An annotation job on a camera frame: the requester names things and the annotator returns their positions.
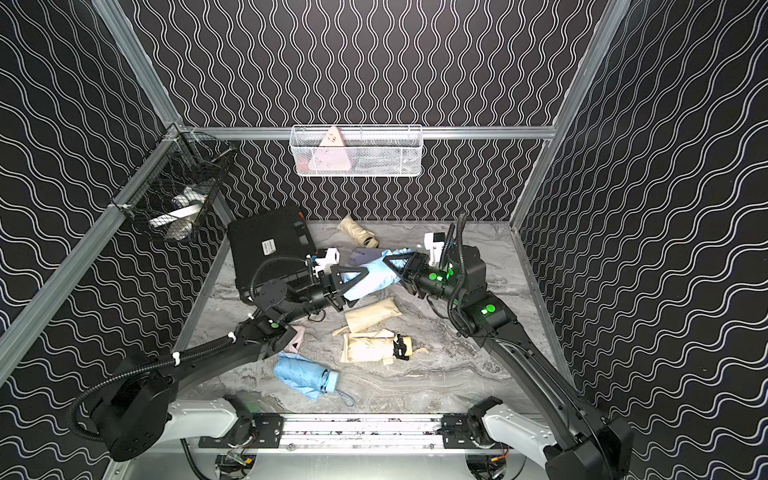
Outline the light blue sleeve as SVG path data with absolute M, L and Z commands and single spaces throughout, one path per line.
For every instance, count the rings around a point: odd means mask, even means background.
M 383 290 L 391 285 L 394 285 L 400 281 L 400 277 L 390 269 L 383 259 L 390 255 L 410 254 L 412 252 L 409 248 L 403 248 L 398 250 L 382 250 L 377 257 L 362 264 L 367 270 L 367 274 L 353 287 L 343 294 L 343 297 L 348 301 L 360 300 L 372 293 L 379 290 Z

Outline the cream sleeved umbrella front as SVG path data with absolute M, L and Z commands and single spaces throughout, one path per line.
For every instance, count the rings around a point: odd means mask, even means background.
M 394 298 L 389 297 L 346 312 L 344 315 L 346 325 L 333 331 L 332 336 L 335 337 L 343 333 L 364 333 L 385 320 L 401 315 L 402 312 L 396 305 Z

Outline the pink umbrella sleeve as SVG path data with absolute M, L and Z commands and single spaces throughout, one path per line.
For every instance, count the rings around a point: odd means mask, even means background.
M 300 347 L 302 346 L 306 334 L 306 327 L 304 325 L 297 325 L 294 327 L 295 335 L 283 349 L 286 353 L 298 354 Z

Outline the beige umbrella with wooden handle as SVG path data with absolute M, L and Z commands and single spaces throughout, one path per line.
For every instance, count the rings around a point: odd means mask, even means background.
M 428 352 L 426 347 L 415 348 L 411 337 L 386 329 L 379 332 L 345 333 L 340 362 L 381 362 L 389 365 L 396 360 L 409 361 L 416 354 Z

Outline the light blue umbrella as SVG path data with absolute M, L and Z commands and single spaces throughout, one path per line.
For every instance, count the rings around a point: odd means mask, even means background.
M 353 397 L 339 389 L 340 374 L 299 354 L 280 352 L 274 367 L 278 380 L 316 401 L 323 395 L 337 395 L 347 407 L 356 405 Z

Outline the lavender umbrella sleeve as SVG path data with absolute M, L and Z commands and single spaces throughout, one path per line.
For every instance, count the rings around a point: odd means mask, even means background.
M 385 249 L 381 248 L 357 248 L 350 254 L 348 264 L 351 266 L 362 266 L 379 259 L 384 252 Z

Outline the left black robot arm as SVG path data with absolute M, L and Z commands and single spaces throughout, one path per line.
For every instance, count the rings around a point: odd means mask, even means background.
M 345 293 L 368 275 L 365 267 L 334 265 L 328 273 L 311 272 L 309 285 L 300 290 L 282 278 L 253 282 L 250 297 L 255 310 L 233 331 L 155 359 L 127 358 L 118 372 L 70 403 L 65 414 L 70 432 L 103 444 L 115 461 L 139 456 L 161 442 L 179 393 L 277 354 L 296 334 L 292 322 L 328 306 L 343 310 L 350 303 Z

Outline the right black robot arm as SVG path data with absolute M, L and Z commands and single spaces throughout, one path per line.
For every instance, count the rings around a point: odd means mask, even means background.
M 550 479 L 626 477 L 633 431 L 581 397 L 541 353 L 512 309 L 489 290 L 476 247 L 455 243 L 438 266 L 418 252 L 387 255 L 383 262 L 412 295 L 445 301 L 445 315 L 458 333 L 495 358 L 544 419 L 535 422 L 488 398 L 474 414 L 481 443 L 510 447 Z

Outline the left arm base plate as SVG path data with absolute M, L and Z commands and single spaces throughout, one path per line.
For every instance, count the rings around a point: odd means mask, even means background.
M 201 437 L 199 448 L 276 449 L 283 434 L 284 418 L 278 414 L 256 414 L 239 418 L 221 438 Z

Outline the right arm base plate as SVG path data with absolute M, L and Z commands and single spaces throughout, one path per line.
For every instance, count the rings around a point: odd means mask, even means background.
M 491 439 L 478 417 L 468 414 L 444 415 L 436 433 L 442 437 L 446 449 L 509 449 L 507 444 Z

